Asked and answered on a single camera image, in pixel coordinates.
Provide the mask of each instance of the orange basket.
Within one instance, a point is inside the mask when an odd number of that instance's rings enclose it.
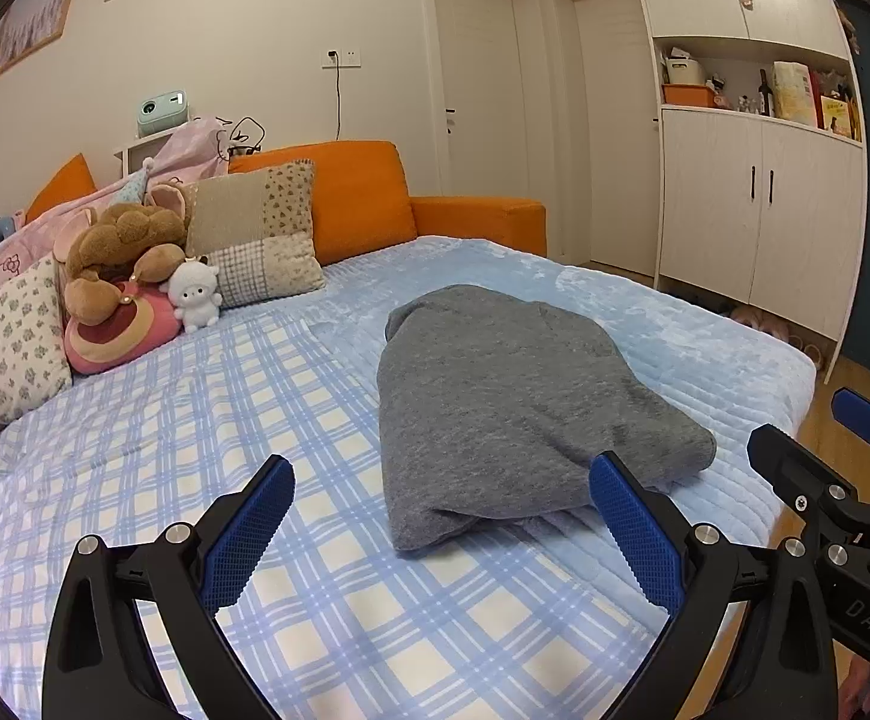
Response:
[[[689,83],[664,83],[662,90],[669,105],[691,105],[694,108],[715,108],[715,92],[707,86]]]

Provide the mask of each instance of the wine bottle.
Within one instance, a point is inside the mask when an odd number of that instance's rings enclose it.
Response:
[[[775,94],[768,85],[768,77],[765,70],[759,70],[761,74],[761,86],[758,87],[758,112],[763,116],[775,115]]]

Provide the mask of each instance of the pillow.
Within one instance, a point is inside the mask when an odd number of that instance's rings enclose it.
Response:
[[[85,158],[81,154],[73,156],[62,167],[48,185],[41,190],[25,212],[25,223],[31,224],[38,217],[69,200],[77,200],[94,194],[95,181],[88,171]]]
[[[0,287],[0,425],[71,384],[55,260],[48,254]]]
[[[393,143],[332,141],[232,157],[229,172],[311,159],[315,256],[322,265],[418,237],[405,171]]]
[[[218,266],[222,308],[325,285],[312,245],[314,172],[302,159],[184,187],[193,207],[185,254]]]

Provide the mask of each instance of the sofa armrest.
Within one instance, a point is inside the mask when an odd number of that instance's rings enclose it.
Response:
[[[547,256],[545,207],[513,197],[413,197],[419,235],[485,238],[504,247]]]

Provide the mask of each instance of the beige patchwork pillow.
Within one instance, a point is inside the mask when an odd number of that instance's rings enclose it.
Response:
[[[51,254],[0,287],[0,425],[72,384],[59,306]]]
[[[219,268],[222,307],[325,285],[312,244],[315,163],[299,159],[184,187],[193,206],[185,254]]]

